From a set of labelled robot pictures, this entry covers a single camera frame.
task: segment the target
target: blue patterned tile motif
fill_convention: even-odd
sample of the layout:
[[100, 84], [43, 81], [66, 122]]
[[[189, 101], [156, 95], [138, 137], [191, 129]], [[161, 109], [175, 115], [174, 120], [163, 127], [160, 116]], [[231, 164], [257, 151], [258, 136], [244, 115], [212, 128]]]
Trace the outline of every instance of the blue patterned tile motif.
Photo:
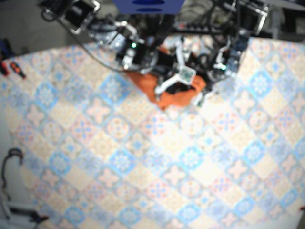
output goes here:
[[290, 153], [291, 149], [287, 142], [280, 138], [270, 149], [270, 155], [273, 159], [280, 163], [282, 162], [286, 156]]
[[133, 125], [121, 115], [113, 115], [106, 120], [103, 128], [114, 140], [122, 142], [130, 135]]
[[39, 213], [42, 215], [45, 215], [45, 216], [49, 216], [49, 218], [50, 218], [49, 220], [55, 225], [58, 224], [61, 220], [61, 214], [59, 212], [53, 210], [46, 203], [43, 203], [43, 205], [39, 209]]
[[251, 198], [244, 198], [239, 201], [235, 206], [235, 212], [238, 216], [246, 215], [252, 210], [255, 203]]
[[192, 146], [184, 150], [179, 159], [183, 168], [195, 169], [204, 161], [204, 153], [197, 146]]
[[178, 216], [183, 222], [190, 223], [200, 216], [200, 208], [196, 205], [187, 205], [179, 211]]
[[201, 209], [207, 209], [212, 203], [214, 203], [216, 197], [210, 190], [204, 189], [202, 190], [199, 198], [196, 198], [195, 204], [199, 206]]
[[181, 182], [178, 190], [188, 198], [197, 198], [202, 193], [203, 186], [197, 180], [188, 177], [186, 181]]
[[135, 208], [125, 208], [119, 213], [119, 219], [127, 225], [133, 225], [141, 220], [141, 213]]
[[215, 220], [220, 220], [228, 211], [229, 208], [220, 200], [216, 200], [206, 209], [206, 213]]
[[143, 164], [150, 168], [154, 173], [163, 172], [169, 165], [171, 159], [162, 153], [161, 149], [152, 146], [142, 157]]
[[299, 82], [288, 71], [281, 75], [277, 80], [277, 84], [287, 100], [290, 100], [295, 95], [299, 86]]
[[35, 98], [40, 107], [50, 111], [56, 105], [59, 95], [50, 83], [42, 83], [36, 90]]
[[292, 64], [300, 52], [299, 47], [293, 42], [284, 42], [278, 50], [287, 64]]
[[305, 111], [305, 86], [303, 85], [302, 88], [299, 88], [295, 92], [295, 96], [290, 101], [290, 106], [293, 108], [294, 112], [302, 116], [301, 114], [304, 114]]
[[18, 86], [13, 86], [8, 98], [7, 103], [18, 110], [21, 114], [24, 113], [30, 98]]
[[16, 129], [15, 135], [23, 144], [30, 146], [34, 141], [35, 131], [28, 122], [21, 121]]
[[289, 178], [291, 179], [291, 183], [300, 187], [303, 185], [303, 180], [305, 177], [305, 171], [301, 165], [296, 164], [291, 171], [289, 172]]
[[77, 207], [71, 206], [69, 207], [66, 212], [65, 216], [74, 225], [78, 225], [85, 220], [84, 213]]
[[255, 165], [265, 155], [265, 147], [259, 141], [253, 142], [244, 151], [244, 160], [249, 165]]
[[39, 130], [42, 123], [46, 120], [47, 115], [36, 103], [28, 103], [28, 106], [24, 118]]
[[260, 63], [267, 60], [273, 53], [273, 44], [268, 39], [250, 38], [248, 48], [250, 48], [254, 57], [256, 57]]
[[169, 220], [170, 215], [166, 209], [159, 205], [152, 207], [147, 213], [151, 220], [161, 225]]
[[76, 64], [78, 59], [76, 58], [77, 56], [81, 56], [83, 54], [82, 51], [76, 49], [76, 46], [71, 46], [71, 52], [66, 54], [66, 57], [71, 58], [72, 63]]
[[298, 196], [298, 193], [295, 189], [290, 190], [289, 192], [287, 192], [283, 199], [282, 199], [282, 205], [284, 207], [288, 207], [290, 206], [296, 199], [296, 197]]
[[5, 94], [9, 94], [10, 90], [11, 90], [11, 86], [12, 82], [8, 81], [8, 80], [1, 80], [0, 81], [0, 88], [1, 88], [1, 95], [5, 95]]
[[86, 115], [97, 125], [104, 124], [112, 112], [112, 107], [99, 96], [93, 96], [85, 110]]
[[71, 168], [71, 161], [63, 153], [56, 152], [49, 159], [50, 168], [58, 175], [66, 175]]
[[228, 145], [223, 144], [213, 151], [212, 159], [221, 167], [227, 168], [236, 159], [236, 152]]
[[235, 78], [228, 78], [217, 84], [217, 88], [221, 88], [220, 95], [225, 100], [232, 98], [237, 93], [239, 86], [240, 84]]
[[66, 98], [73, 103], [83, 103], [87, 100], [92, 89], [85, 84], [79, 77], [74, 76], [63, 90]]
[[63, 128], [49, 118], [42, 123], [41, 133], [50, 143], [57, 145], [63, 134]]
[[125, 181], [119, 182], [113, 190], [118, 198], [127, 203], [134, 202], [139, 196], [139, 190]]
[[277, 200], [270, 192], [258, 202], [258, 206], [265, 212], [270, 211], [276, 204]]
[[113, 216], [109, 212], [105, 211], [100, 207], [94, 207], [93, 210], [89, 213], [89, 215], [100, 225], [107, 225], [113, 219]]
[[279, 63], [273, 63], [272, 64], [272, 69], [277, 72], [280, 69], [280, 64]]
[[54, 61], [51, 51], [38, 52], [35, 55], [28, 56], [33, 68], [40, 74], [47, 73]]
[[131, 86], [118, 74], [110, 74], [100, 86], [101, 97], [110, 105], [120, 105], [129, 95]]
[[250, 80], [250, 88], [258, 98], [264, 98], [273, 87], [273, 80], [267, 71], [258, 71]]
[[23, 165], [38, 177], [42, 174], [44, 169], [43, 161], [29, 152], [25, 154]]
[[102, 167], [102, 161], [90, 151], [83, 151], [75, 162], [79, 168], [86, 171], [90, 176], [95, 176]]
[[110, 167], [119, 174], [128, 174], [136, 166], [135, 157], [125, 149], [116, 151], [109, 159]]
[[257, 101], [248, 88], [238, 88], [237, 95], [232, 99], [231, 106], [234, 107], [240, 116], [247, 118], [257, 108]]
[[298, 159], [305, 157], [305, 138], [302, 138], [295, 147], [296, 156]]
[[239, 179], [240, 186], [247, 192], [255, 190], [260, 182], [261, 179], [252, 170], [247, 171]]
[[56, 61], [47, 77], [55, 88], [62, 91], [72, 76], [73, 72], [64, 63]]

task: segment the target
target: orange towel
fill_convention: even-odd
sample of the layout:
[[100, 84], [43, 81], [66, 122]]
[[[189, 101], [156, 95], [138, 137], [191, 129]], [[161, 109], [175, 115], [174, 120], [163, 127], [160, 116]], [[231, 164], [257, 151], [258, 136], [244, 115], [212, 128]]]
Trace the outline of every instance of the orange towel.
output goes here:
[[152, 74], [142, 75], [140, 73], [127, 73], [128, 77], [139, 87], [153, 103], [156, 103], [162, 110], [170, 105], [187, 106], [192, 98], [194, 98], [206, 86], [204, 80], [200, 76], [195, 76], [192, 87], [194, 89], [178, 92], [176, 94], [162, 93], [160, 100], [156, 100], [154, 92], [157, 86], [157, 77]]

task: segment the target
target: cable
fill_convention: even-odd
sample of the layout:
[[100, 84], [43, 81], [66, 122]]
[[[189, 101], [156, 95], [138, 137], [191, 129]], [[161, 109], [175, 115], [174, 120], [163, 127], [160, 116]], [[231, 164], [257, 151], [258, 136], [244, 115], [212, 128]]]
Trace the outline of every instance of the cable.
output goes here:
[[212, 13], [213, 13], [213, 10], [215, 9], [215, 7], [216, 7], [216, 4], [214, 3], [213, 6], [211, 7], [210, 11], [208, 12], [206, 24], [207, 24], [209, 33], [210, 33], [211, 37], [213, 38], [213, 40], [214, 40], [217, 44], [223, 45], [223, 42], [221, 42], [220, 40], [218, 40], [218, 39], [215, 37], [215, 34], [214, 34], [213, 31], [212, 31], [211, 18], [212, 18]]
[[52, 18], [48, 19], [48, 18], [46, 17], [46, 15], [49, 15], [49, 16], [50, 16], [51, 14], [50, 14], [50, 13], [47, 13], [46, 10], [41, 11], [41, 17], [42, 17], [45, 21], [47, 21], [47, 22], [55, 21], [55, 20], [58, 19], [58, 17], [59, 17], [59, 16], [52, 16]]
[[239, 30], [240, 30], [240, 4], [239, 4], [239, 0], [236, 0], [236, 18], [237, 18], [237, 33], [235, 36], [235, 41], [238, 39], [239, 37]]
[[105, 68], [108, 68], [111, 71], [117, 72], [117, 73], [126, 73], [126, 72], [138, 72], [141, 70], [141, 68], [136, 69], [136, 70], [120, 70], [120, 69], [115, 69], [111, 66], [109, 66], [108, 64], [102, 62], [99, 58], [97, 58], [96, 56], [94, 56], [83, 44], [82, 42], [69, 30], [69, 28], [63, 24], [60, 20], [57, 20], [64, 28], [65, 30], [69, 33], [69, 35], [78, 43], [79, 46], [81, 46], [81, 48], [84, 49], [84, 51], [92, 58], [94, 59], [97, 63], [99, 63], [100, 65], [102, 65]]
[[3, 198], [2, 198], [2, 195], [0, 194], [0, 204], [1, 204], [1, 209], [2, 209], [2, 212], [5, 216], [6, 219], [10, 219], [10, 216], [7, 214], [6, 212], [6, 209], [4, 207], [4, 201], [3, 201]]

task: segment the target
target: tile pattern fabric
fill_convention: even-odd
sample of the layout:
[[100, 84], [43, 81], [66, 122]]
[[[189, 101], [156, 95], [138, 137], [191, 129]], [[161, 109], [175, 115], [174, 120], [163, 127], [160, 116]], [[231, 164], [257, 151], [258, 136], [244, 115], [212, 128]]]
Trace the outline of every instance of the tile pattern fabric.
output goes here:
[[28, 77], [1, 77], [0, 95], [24, 185], [50, 216], [42, 228], [221, 229], [305, 203], [302, 45], [250, 39], [237, 77], [203, 108], [165, 112], [79, 47], [15, 59]]

